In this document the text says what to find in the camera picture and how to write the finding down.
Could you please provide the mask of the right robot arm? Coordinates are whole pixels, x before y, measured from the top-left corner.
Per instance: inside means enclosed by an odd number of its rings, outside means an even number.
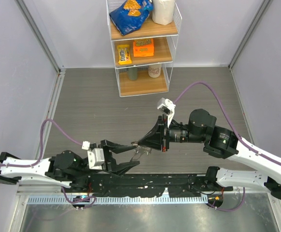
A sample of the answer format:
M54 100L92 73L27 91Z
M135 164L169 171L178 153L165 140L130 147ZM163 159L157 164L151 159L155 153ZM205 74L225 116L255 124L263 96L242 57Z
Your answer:
M166 152L170 143L199 143L212 157L232 160L253 168L234 171L216 166L207 169L204 184L209 190L243 187L267 190L281 200L281 158L266 152L235 132L216 125L216 117L204 109L193 110L188 123L159 116L154 127L137 144Z

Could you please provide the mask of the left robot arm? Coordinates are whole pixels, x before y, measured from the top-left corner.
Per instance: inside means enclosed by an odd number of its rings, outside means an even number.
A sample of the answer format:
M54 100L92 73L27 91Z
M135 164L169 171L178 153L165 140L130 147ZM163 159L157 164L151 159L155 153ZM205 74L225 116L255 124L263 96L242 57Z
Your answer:
M113 154L133 150L126 146L102 140L99 145L84 141L82 149L86 158L65 150L50 158L40 160L19 159L7 152L0 155L0 184L16 185L58 185L70 191L88 190L90 177L100 172L122 176L139 165L138 160L117 163Z

